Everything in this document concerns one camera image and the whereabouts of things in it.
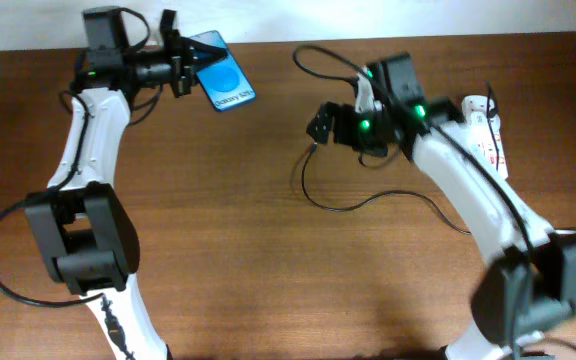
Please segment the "blue Samsung Galaxy smartphone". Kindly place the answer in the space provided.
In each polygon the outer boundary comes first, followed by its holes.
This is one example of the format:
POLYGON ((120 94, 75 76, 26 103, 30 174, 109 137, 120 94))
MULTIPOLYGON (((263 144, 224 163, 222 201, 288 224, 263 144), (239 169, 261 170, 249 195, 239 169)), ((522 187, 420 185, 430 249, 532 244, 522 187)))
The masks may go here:
POLYGON ((217 30, 196 34, 191 39, 223 48, 227 52, 224 60, 197 74, 199 83, 216 111, 229 111, 256 99, 254 88, 217 30))

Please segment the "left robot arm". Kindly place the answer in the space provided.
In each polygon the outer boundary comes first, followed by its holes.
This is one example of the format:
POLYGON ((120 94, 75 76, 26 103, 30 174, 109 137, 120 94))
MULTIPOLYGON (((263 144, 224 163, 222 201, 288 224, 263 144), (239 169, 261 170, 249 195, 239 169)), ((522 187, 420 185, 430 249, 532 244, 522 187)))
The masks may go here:
POLYGON ((93 312, 118 359, 169 359, 138 287, 140 244, 114 190, 124 131, 134 125, 134 100, 144 88, 169 85, 190 93, 199 71, 224 60, 224 49, 180 35, 166 9, 163 44, 130 43, 127 8, 83 11, 88 46, 75 66, 72 124, 60 165, 42 193, 28 196, 25 214, 49 276, 93 312))

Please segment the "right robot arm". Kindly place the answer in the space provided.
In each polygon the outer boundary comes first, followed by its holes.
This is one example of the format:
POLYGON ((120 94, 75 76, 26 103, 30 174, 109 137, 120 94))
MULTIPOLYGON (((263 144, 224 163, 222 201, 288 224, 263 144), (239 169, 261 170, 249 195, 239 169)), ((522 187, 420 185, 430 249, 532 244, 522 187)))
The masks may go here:
POLYGON ((463 335, 410 356, 526 358, 525 346, 576 317, 576 234, 559 233, 527 206, 480 153, 475 126, 450 99, 425 97, 409 54, 370 63, 351 82, 354 104, 322 104, 307 134, 375 157, 399 146, 450 201, 487 266, 463 335))

